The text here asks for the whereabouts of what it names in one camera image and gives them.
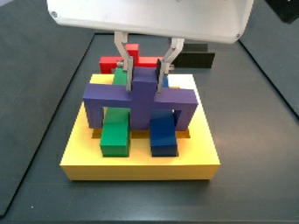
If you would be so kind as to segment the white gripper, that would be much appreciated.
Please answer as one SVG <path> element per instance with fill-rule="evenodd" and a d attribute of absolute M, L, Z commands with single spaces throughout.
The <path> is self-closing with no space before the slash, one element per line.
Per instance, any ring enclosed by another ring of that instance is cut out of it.
<path fill-rule="evenodd" d="M 161 61 L 158 93 L 185 39 L 234 43 L 246 30 L 253 5 L 254 0 L 47 0 L 59 25 L 117 31 L 127 91 L 133 90 L 135 64 L 127 51 L 129 33 L 174 37 Z"/>

